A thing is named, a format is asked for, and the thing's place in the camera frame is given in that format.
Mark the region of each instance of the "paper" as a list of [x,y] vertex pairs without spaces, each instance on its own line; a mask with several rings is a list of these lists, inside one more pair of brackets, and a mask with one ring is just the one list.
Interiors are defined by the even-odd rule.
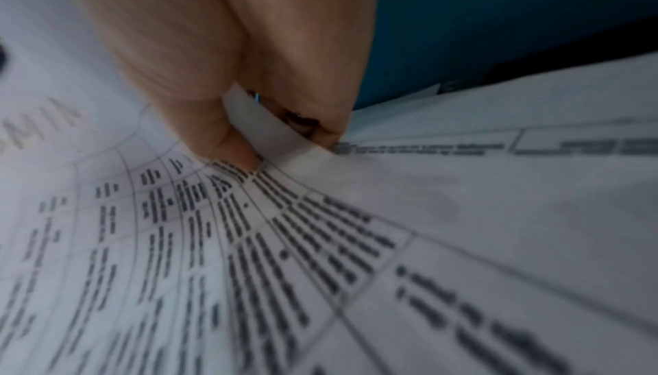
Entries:
[[3,375],[658,365],[658,55],[359,111],[339,156],[235,88],[255,174],[13,70]]

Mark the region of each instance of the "hand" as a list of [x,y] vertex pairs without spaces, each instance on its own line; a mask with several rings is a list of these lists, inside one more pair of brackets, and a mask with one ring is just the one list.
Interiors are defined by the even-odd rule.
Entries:
[[376,0],[80,0],[122,72],[203,158],[255,169],[223,94],[254,90],[308,139],[332,147],[348,125]]

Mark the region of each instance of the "skin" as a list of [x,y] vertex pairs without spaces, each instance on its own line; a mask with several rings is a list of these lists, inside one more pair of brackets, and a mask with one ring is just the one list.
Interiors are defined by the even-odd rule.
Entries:
[[[202,158],[247,170],[223,95],[238,82],[318,145],[348,126],[376,0],[79,0],[126,78]],[[299,125],[292,112],[318,122]]]

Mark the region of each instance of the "white paper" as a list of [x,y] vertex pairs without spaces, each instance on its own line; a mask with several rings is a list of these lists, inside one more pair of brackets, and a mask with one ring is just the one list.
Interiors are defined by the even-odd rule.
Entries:
[[255,174],[19,56],[0,374],[658,365],[658,55],[358,111],[338,156],[234,88]]

